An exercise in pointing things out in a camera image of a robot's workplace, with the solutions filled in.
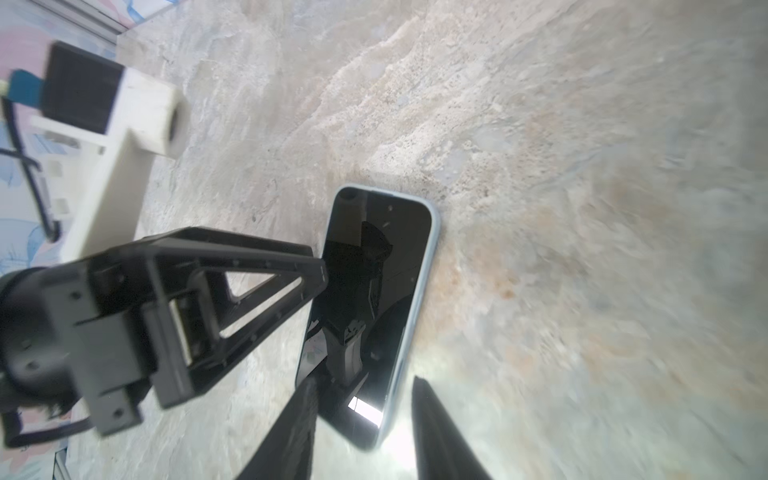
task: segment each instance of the table surface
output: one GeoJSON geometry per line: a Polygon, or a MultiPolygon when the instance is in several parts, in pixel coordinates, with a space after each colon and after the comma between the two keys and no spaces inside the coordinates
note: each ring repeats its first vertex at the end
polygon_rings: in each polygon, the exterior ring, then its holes
{"type": "MultiPolygon", "coordinates": [[[[193,0],[118,60],[183,88],[141,233],[312,245],[345,182],[443,228],[392,433],[319,422],[313,477],[415,478],[427,378],[501,478],[758,478],[768,450],[768,3],[193,0]]],[[[77,478],[239,472],[306,308],[203,398],[71,440],[77,478]]]]}

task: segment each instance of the smartphone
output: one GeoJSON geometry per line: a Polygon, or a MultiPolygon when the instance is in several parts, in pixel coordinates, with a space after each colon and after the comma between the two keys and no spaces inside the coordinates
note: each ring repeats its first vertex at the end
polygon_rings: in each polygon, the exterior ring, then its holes
{"type": "Polygon", "coordinates": [[[359,449],[387,431],[439,231],[421,198],[345,185],[333,200],[328,287],[310,310],[296,386],[314,376],[319,415],[359,449]]]}

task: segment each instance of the stone countertop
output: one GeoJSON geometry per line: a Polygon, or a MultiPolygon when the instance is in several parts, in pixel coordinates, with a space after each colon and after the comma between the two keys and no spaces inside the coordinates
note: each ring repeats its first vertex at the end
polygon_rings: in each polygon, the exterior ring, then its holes
{"type": "MultiPolygon", "coordinates": [[[[181,86],[142,233],[312,245],[345,182],[443,219],[392,433],[318,422],[313,478],[415,478],[414,375],[496,479],[768,469],[768,3],[193,0],[118,60],[181,86]]],[[[81,480],[231,479],[293,391],[306,308],[81,480]]]]}

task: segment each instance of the black phone screen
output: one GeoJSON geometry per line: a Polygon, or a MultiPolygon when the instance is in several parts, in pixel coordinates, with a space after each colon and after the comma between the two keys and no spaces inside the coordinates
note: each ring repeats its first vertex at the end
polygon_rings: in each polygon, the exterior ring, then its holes
{"type": "Polygon", "coordinates": [[[328,287],[310,310],[296,384],[314,376],[318,413],[361,449],[376,445],[431,227],[412,200],[346,187],[333,201],[328,287]]]}

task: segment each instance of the black cable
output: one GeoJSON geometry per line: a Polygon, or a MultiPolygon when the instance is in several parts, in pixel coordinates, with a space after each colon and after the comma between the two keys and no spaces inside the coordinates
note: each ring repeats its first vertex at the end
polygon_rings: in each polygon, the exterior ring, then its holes
{"type": "Polygon", "coordinates": [[[22,421],[18,412],[7,412],[0,415],[3,432],[5,433],[5,446],[9,449],[18,449],[27,445],[48,443],[54,440],[66,439],[93,428],[91,419],[83,419],[62,425],[50,430],[38,430],[37,432],[22,433],[22,421]]]}
{"type": "Polygon", "coordinates": [[[32,176],[31,172],[31,168],[41,171],[40,164],[24,155],[24,145],[22,144],[22,138],[18,134],[13,102],[7,99],[7,97],[2,98],[2,113],[3,116],[5,116],[5,123],[8,126],[8,136],[11,138],[11,145],[16,151],[0,148],[0,154],[17,158],[21,161],[22,172],[24,172],[27,186],[35,199],[35,206],[38,208],[40,224],[45,232],[45,237],[49,242],[53,243],[61,237],[61,224],[57,220],[52,220],[48,217],[48,209],[43,203],[43,197],[40,194],[38,185],[35,183],[35,178],[32,176]]]}
{"type": "Polygon", "coordinates": [[[304,341],[306,342],[307,340],[317,335],[317,333],[320,330],[322,330],[324,326],[325,326],[325,322],[323,321],[323,318],[320,318],[319,320],[317,320],[317,325],[312,327],[312,329],[310,329],[310,331],[306,333],[306,335],[304,336],[304,341]]]}

